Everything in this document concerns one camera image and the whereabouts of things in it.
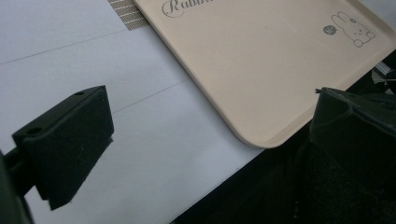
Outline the striped beige cloth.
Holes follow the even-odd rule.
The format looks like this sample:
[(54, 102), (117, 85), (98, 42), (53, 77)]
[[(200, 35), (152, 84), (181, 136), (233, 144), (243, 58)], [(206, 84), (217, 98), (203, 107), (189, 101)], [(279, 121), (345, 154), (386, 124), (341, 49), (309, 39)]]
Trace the striped beige cloth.
[(107, 0), (129, 31), (147, 26), (149, 23), (134, 4), (134, 0)]

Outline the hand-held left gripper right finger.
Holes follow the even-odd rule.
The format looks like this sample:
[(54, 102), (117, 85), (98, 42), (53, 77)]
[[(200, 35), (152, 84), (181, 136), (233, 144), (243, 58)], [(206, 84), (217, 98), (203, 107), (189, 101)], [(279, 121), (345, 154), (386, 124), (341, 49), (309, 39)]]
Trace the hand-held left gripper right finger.
[(320, 90), (311, 141), (370, 190), (396, 190), (396, 111), (366, 96)]

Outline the metal stand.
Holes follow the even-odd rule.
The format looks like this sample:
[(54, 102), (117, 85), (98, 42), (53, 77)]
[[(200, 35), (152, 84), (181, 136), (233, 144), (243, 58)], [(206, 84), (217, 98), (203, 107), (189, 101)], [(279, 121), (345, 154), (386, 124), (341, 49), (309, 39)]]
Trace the metal stand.
[(396, 94), (396, 69), (380, 62), (374, 67), (373, 71), (374, 83), (382, 83), (383, 87), (387, 87)]

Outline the beige tray with rabbit print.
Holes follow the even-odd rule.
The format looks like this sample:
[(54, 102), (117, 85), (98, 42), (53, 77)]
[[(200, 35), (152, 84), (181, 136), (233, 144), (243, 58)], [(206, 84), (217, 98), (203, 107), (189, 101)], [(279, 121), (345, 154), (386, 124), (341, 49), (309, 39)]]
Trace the beige tray with rabbit print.
[(396, 50), (360, 0), (134, 0), (243, 142), (282, 145), (322, 87), (346, 90)]

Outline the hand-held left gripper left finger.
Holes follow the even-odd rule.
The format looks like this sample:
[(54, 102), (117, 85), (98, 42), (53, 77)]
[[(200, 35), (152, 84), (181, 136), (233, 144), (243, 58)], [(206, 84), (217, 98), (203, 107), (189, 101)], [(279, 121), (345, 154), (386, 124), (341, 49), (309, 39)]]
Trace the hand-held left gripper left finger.
[(37, 188), (52, 210), (70, 203), (113, 133), (104, 86), (70, 95), (12, 134), (6, 165), (17, 193)]

